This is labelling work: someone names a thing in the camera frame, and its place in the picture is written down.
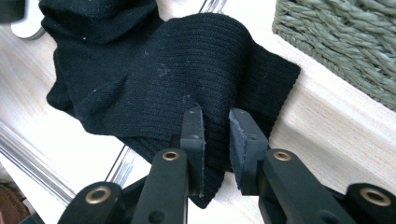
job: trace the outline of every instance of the woven gray basket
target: woven gray basket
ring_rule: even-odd
[[[396,0],[277,0],[273,31],[396,111]]]

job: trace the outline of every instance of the cloth fold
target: cloth fold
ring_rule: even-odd
[[[250,112],[269,137],[300,68],[256,44],[228,16],[163,22],[155,1],[94,2],[40,1],[42,25],[58,44],[49,104],[149,162],[180,134],[184,111],[200,106],[205,188],[204,197],[191,199],[207,207],[230,169],[230,108]]]

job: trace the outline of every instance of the wooden surface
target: wooden surface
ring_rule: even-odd
[[[163,18],[169,18],[175,11],[178,16],[191,14],[195,7],[186,4],[161,1],[159,5]],[[181,13],[185,6],[192,9]],[[272,132],[271,146],[296,153],[324,185],[338,191],[344,192],[351,183],[368,182],[396,194],[396,114],[272,34],[275,0],[243,4],[229,0],[223,12],[244,23],[260,45],[302,67]],[[47,105],[45,96],[55,80],[51,58],[55,47],[49,35],[20,40],[9,27],[0,26],[0,122],[42,151],[72,189],[79,190],[105,178],[120,143],[85,133],[76,120]],[[30,180],[18,179],[25,186],[22,190],[29,191]],[[36,201],[32,204],[40,207],[39,214],[48,216],[49,211]],[[239,196],[228,174],[208,209],[191,207],[190,222],[206,218],[260,223],[256,204],[255,197]],[[52,223],[56,216],[47,220]]]

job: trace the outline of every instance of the light wooden table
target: light wooden table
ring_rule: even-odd
[[[244,23],[260,45],[302,67],[272,132],[271,146],[296,153],[321,183],[338,191],[345,192],[351,183],[368,182],[396,194],[396,113],[274,35],[275,3],[229,0],[222,10]],[[165,19],[199,9],[199,4],[186,0],[162,0],[159,5]],[[60,184],[55,187],[72,197],[86,185],[106,179],[122,144],[112,137],[85,133],[76,120],[46,103],[55,80],[55,48],[49,35],[21,40],[9,27],[0,26],[0,146],[30,152],[28,156],[41,164],[39,169],[54,174],[50,179]],[[0,155],[0,162],[39,215],[55,223],[64,210],[64,199],[37,184],[9,158]],[[135,160],[125,184],[148,168]],[[190,223],[261,220],[257,198],[240,196],[231,174],[206,210],[192,206],[189,213]]]

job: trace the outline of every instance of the ribbed knit texture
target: ribbed knit texture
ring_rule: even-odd
[[[191,199],[206,207],[230,169],[230,108],[250,112],[269,136],[300,68],[258,46],[227,16],[163,22],[154,1],[93,2],[40,2],[43,27],[58,44],[49,103],[149,162],[180,134],[183,113],[200,106],[205,196]]]

